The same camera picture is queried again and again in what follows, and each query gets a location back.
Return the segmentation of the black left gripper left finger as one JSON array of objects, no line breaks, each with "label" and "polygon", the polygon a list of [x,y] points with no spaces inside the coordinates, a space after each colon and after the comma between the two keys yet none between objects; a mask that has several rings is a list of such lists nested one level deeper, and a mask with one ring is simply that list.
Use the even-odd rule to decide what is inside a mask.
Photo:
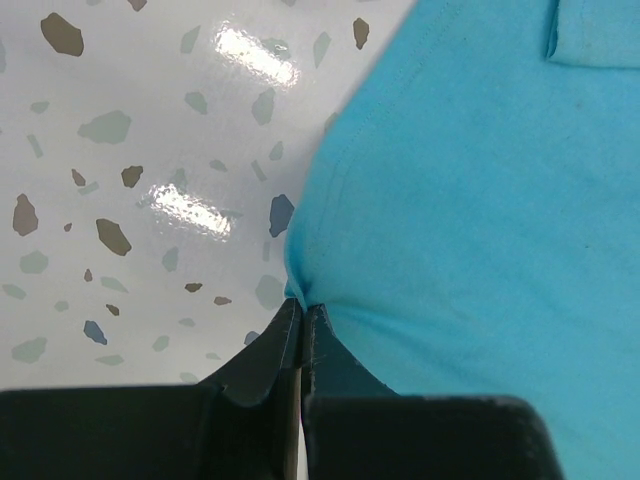
[{"label": "black left gripper left finger", "polygon": [[207,378],[185,385],[8,390],[5,479],[292,479],[302,312],[288,300]]}]

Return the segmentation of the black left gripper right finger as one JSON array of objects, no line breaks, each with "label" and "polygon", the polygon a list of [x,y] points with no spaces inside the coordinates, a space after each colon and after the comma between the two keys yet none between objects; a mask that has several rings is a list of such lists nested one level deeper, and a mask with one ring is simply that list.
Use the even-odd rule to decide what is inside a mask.
[{"label": "black left gripper right finger", "polygon": [[304,317],[303,411],[311,479],[560,479],[548,430],[510,396],[402,396]]}]

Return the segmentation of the turquoise t shirt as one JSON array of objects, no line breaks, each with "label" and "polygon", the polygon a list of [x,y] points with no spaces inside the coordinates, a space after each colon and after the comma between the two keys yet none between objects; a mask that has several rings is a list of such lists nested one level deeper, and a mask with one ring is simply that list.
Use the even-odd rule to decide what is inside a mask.
[{"label": "turquoise t shirt", "polygon": [[639,5],[419,1],[334,121],[286,293],[404,394],[532,404],[639,475]]}]

